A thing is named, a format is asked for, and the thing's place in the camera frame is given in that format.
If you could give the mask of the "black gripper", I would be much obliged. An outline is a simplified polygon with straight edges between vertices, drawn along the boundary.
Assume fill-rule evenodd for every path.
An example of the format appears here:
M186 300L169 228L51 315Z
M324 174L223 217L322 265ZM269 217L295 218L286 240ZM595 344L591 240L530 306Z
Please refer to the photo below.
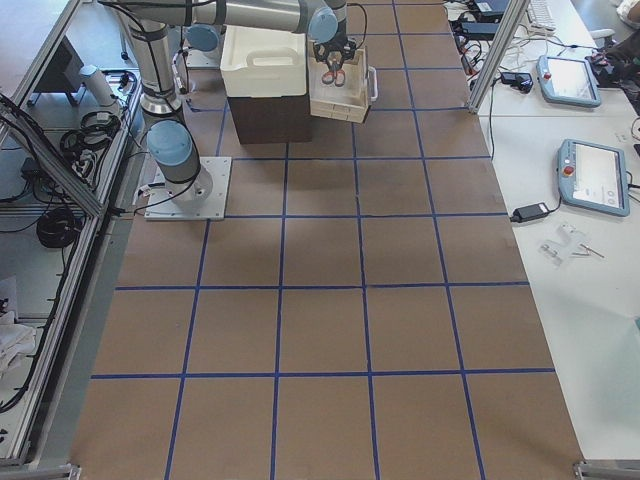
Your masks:
M333 39L324 43L313 44L315 61L326 63L327 60L338 59L341 63L352 60L357 52L357 44L346 33L337 32Z

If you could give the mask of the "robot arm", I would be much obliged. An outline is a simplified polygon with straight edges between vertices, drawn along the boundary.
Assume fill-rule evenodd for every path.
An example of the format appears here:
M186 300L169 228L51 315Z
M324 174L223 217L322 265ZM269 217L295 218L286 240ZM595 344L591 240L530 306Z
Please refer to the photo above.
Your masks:
M189 45L202 52L212 52L221 43L219 31L212 25L197 23L187 28L186 39Z
M165 178L168 201L206 198L212 178L184 121L167 40L170 25L257 27L304 34L322 46L345 42L344 1L104 1L127 31L142 80L147 148Z

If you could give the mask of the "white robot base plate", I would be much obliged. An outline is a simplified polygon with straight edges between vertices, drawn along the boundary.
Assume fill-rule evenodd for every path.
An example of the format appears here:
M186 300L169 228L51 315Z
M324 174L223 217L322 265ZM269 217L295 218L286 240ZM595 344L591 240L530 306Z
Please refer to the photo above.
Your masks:
M144 210L149 221L199 221L225 218L228 188L231 177L231 157L201 157L200 172L189 189L178 195L188 184L169 183L160 168L156 168L154 183L161 186L150 192L151 206Z

